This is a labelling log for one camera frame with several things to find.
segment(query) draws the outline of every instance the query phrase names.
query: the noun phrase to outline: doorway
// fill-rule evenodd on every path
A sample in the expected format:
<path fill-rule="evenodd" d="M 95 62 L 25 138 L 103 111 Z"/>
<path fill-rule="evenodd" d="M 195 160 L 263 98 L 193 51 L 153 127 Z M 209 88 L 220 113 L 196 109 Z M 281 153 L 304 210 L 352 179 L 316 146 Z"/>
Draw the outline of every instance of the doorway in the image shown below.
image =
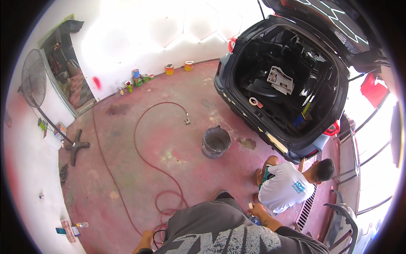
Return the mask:
<path fill-rule="evenodd" d="M 70 33 L 78 32 L 82 26 L 73 22 L 68 20 L 57 26 L 40 48 L 45 52 L 62 96 L 81 114 L 96 100 L 80 68 L 70 36 Z"/>

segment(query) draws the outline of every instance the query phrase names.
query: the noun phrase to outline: newspaper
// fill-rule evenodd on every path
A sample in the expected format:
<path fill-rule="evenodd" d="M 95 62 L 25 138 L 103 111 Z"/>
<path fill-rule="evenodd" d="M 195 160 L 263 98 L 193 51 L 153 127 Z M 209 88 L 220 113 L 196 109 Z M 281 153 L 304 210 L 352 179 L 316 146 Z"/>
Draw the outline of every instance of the newspaper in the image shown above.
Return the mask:
<path fill-rule="evenodd" d="M 283 73 L 282 69 L 277 66 L 272 66 L 269 71 L 268 79 L 266 80 L 272 84 L 272 87 L 283 94 L 292 94 L 294 84 L 293 79 Z"/>

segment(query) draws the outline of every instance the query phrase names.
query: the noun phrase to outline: masking tape roll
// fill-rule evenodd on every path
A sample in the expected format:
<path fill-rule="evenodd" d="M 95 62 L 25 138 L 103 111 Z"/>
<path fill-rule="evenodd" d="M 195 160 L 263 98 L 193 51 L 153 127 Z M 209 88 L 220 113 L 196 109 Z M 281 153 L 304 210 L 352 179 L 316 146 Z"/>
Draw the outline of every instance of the masking tape roll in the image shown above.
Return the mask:
<path fill-rule="evenodd" d="M 256 106 L 258 105 L 258 100 L 255 97 L 251 97 L 249 100 L 251 105 Z"/>

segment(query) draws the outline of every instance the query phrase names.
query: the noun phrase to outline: fan base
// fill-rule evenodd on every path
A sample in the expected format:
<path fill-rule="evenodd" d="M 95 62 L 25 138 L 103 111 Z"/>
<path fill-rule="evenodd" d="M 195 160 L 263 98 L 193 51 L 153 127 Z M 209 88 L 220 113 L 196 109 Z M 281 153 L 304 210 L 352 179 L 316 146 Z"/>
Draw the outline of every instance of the fan base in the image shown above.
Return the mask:
<path fill-rule="evenodd" d="M 80 136 L 82 135 L 82 129 L 79 129 L 76 133 L 75 140 L 73 141 L 74 145 L 67 145 L 65 146 L 65 150 L 71 151 L 71 165 L 76 165 L 76 154 L 78 153 L 80 148 L 89 148 L 89 142 L 80 142 Z"/>

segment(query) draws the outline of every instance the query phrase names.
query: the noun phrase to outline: white t-shirt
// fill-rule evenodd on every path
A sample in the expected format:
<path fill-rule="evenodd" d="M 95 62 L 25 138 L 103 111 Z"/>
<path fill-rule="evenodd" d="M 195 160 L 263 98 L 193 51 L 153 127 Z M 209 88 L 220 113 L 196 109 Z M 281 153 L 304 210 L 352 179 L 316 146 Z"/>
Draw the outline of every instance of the white t-shirt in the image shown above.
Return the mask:
<path fill-rule="evenodd" d="M 293 163 L 268 166 L 268 172 L 275 176 L 262 184 L 258 199 L 274 213 L 281 213 L 313 194 L 314 185 L 306 180 Z"/>

